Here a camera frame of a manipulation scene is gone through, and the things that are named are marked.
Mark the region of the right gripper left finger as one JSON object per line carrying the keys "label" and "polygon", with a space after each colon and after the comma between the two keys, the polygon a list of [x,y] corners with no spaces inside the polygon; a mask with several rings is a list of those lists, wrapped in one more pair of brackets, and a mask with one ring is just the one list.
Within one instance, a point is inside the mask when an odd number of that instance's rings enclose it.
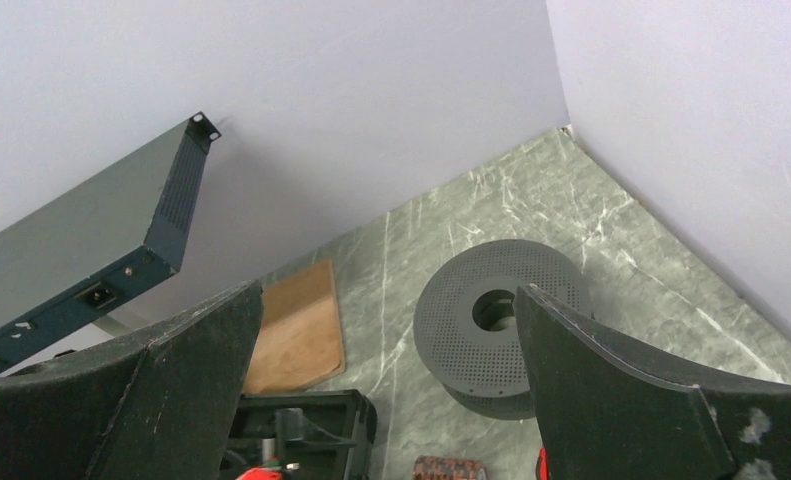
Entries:
{"label": "right gripper left finger", "polygon": [[0,377],[0,479],[215,479],[264,306],[243,282]]}

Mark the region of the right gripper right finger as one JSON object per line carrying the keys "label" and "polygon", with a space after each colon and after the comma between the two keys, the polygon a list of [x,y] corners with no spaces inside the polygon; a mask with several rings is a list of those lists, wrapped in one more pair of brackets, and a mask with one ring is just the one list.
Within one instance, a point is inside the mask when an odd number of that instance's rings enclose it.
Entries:
{"label": "right gripper right finger", "polygon": [[514,312],[549,479],[791,479],[791,385],[670,354],[534,285]]}

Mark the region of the black foam-lined poker case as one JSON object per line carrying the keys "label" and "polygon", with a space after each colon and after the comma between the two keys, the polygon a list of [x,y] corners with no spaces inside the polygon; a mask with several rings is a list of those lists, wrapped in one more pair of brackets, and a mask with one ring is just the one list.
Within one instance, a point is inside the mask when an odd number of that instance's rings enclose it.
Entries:
{"label": "black foam-lined poker case", "polygon": [[217,477],[260,468],[280,479],[368,479],[377,425],[356,389],[243,395]]}

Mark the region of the brown poker chip stack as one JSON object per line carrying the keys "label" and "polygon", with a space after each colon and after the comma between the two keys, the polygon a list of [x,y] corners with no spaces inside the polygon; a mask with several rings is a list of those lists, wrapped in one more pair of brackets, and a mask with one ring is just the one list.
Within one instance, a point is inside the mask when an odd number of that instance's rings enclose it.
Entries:
{"label": "brown poker chip stack", "polygon": [[488,473],[481,461],[421,455],[414,462],[411,478],[413,480],[487,480]]}

